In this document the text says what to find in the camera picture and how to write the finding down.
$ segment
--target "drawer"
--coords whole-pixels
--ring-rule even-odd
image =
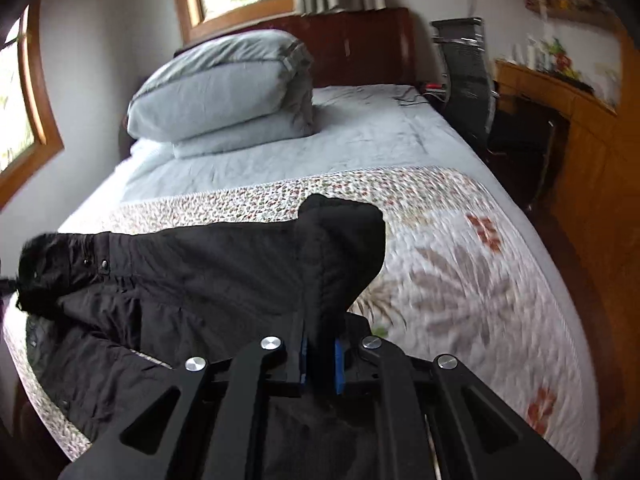
[[[498,77],[496,81],[500,83],[500,88],[502,88],[503,85],[517,88],[518,76],[520,75],[520,71],[517,68],[511,67],[505,63],[500,63],[497,67]]]
[[[577,96],[572,121],[589,130],[602,142],[609,143],[617,117],[598,104]]]
[[[500,95],[519,95],[520,92],[518,92],[517,88],[514,88],[513,86],[507,86],[505,84],[501,84],[500,85]]]
[[[542,77],[522,74],[520,92],[524,97],[558,110],[565,117],[570,118],[574,110],[575,94]]]

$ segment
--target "light blue bedsheet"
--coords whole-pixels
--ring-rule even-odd
[[[473,151],[411,87],[316,89],[314,129],[315,135],[303,139],[188,160],[174,159],[167,146],[160,147],[130,176],[123,200],[382,166],[457,168],[495,184]]]

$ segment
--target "floral bedspread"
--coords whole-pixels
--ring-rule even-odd
[[[85,232],[292,219],[312,193],[378,206],[386,221],[382,271],[351,307],[409,355],[455,354],[584,472],[587,428],[574,342],[546,279],[495,200],[453,170],[357,170],[121,205]],[[26,362],[24,318],[9,343],[31,402],[67,454],[88,440],[47,398]]]

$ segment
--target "wooden cabinet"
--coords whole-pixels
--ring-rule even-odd
[[[626,34],[621,43],[618,113],[550,76],[497,63],[500,92],[551,106],[571,122],[545,205],[599,295],[580,316],[599,382],[601,463],[640,416],[640,52]]]

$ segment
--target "black metal bracket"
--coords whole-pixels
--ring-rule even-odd
[[[345,314],[336,339],[337,394],[373,400],[382,480],[578,480],[575,469],[454,356],[408,357]],[[299,396],[300,316],[232,360],[187,361],[173,380],[110,428],[63,480],[260,478],[267,397]]]

